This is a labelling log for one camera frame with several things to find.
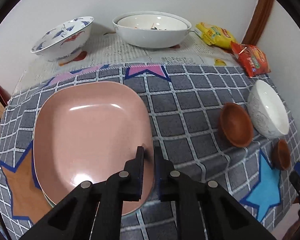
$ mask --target white lace tablecloth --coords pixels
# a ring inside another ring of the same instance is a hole
[[[194,32],[190,32],[180,44],[179,49],[142,49],[125,43],[114,33],[91,35],[83,50],[88,52],[85,59],[73,61],[64,66],[59,66],[57,62],[47,62],[41,57],[37,57],[30,62],[13,94],[55,75],[98,64],[162,62],[176,65],[180,63],[214,65],[215,58],[219,58],[229,66],[238,66],[233,55],[224,52],[218,47],[208,46]]]

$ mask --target snack package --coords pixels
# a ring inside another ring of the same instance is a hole
[[[215,25],[199,23],[195,26],[194,31],[206,44],[223,49],[231,49],[231,41],[237,42],[229,31]]]
[[[249,77],[271,72],[266,55],[256,46],[231,42],[231,48]]]

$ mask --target red snack bag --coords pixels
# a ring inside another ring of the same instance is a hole
[[[249,77],[271,72],[266,55],[256,46],[231,42],[231,48]]]

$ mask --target gray checkered tablecloth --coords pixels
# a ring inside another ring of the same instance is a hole
[[[261,148],[269,158],[278,139],[268,140],[254,131],[248,147],[236,148],[219,138],[217,125],[225,102],[236,102],[246,109],[249,89],[257,79],[276,90],[268,75],[250,79],[239,67],[162,65],[171,79],[169,82],[149,73],[125,79],[129,64],[105,67],[86,70],[84,74],[71,73],[71,77],[56,84],[45,86],[47,82],[43,82],[14,95],[0,125],[0,160],[11,167],[16,165],[34,136],[41,106],[53,93],[69,86],[107,80],[129,86],[142,98],[149,112],[153,143],[161,146],[164,158],[171,160],[177,170],[197,181],[214,179],[237,200],[247,195],[258,182],[258,151]],[[288,108],[287,112],[290,131],[285,139],[291,150],[293,167],[300,161],[300,141]],[[290,172],[291,168],[281,172],[281,205],[271,208],[262,221],[270,231],[296,197],[288,180]],[[244,207],[256,216],[255,209]],[[18,239],[31,227],[28,220],[12,218],[11,193],[1,167],[0,211],[12,239]],[[174,202],[161,203],[154,191],[139,210],[122,218],[121,240],[177,239],[175,222]]]

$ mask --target brown cup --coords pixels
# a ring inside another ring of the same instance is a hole
[[[290,150],[284,139],[279,140],[274,147],[271,154],[271,160],[273,166],[278,170],[285,171],[290,167]]]
[[[251,119],[241,106],[225,103],[219,117],[218,132],[236,147],[247,147],[253,138]]]

